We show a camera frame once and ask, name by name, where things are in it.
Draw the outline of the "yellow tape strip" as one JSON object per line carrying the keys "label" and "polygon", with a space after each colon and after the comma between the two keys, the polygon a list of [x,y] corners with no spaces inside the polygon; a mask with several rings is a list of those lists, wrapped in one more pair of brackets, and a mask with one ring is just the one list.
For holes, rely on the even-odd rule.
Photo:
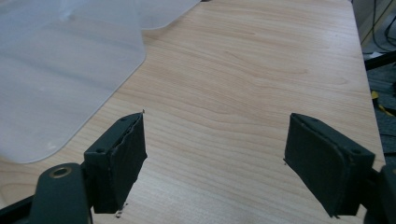
{"label": "yellow tape strip", "polygon": [[373,105],[375,108],[379,109],[383,113],[387,114],[388,116],[396,117],[396,110],[391,109],[388,107],[384,107],[379,103],[379,94],[377,91],[371,91],[371,97],[373,101]]}

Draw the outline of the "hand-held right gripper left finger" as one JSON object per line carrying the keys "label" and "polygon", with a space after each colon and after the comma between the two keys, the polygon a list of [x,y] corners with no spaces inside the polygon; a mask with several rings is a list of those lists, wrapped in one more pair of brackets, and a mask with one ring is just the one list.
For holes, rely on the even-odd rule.
{"label": "hand-held right gripper left finger", "polygon": [[117,120],[84,152],[87,192],[96,214],[121,210],[147,157],[142,112]]}

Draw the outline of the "black metal bar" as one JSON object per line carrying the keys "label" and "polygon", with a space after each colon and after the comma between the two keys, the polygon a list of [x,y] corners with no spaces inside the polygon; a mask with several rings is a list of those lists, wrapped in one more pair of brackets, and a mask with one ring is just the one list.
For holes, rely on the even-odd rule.
{"label": "black metal bar", "polygon": [[367,71],[382,67],[387,64],[396,63],[396,50],[386,53],[374,52],[364,61]]}

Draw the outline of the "translucent white plastic mat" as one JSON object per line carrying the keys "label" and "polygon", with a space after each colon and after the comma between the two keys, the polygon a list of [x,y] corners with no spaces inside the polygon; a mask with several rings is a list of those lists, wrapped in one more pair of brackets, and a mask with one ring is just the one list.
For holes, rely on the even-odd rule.
{"label": "translucent white plastic mat", "polygon": [[0,0],[0,157],[60,150],[201,0]]}

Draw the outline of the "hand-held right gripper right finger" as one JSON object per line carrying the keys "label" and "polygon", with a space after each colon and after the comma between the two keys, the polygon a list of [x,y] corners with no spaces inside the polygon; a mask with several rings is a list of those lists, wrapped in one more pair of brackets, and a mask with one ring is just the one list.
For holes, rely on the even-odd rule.
{"label": "hand-held right gripper right finger", "polygon": [[319,119],[290,115],[284,161],[329,216],[357,214],[374,160],[374,153]]}

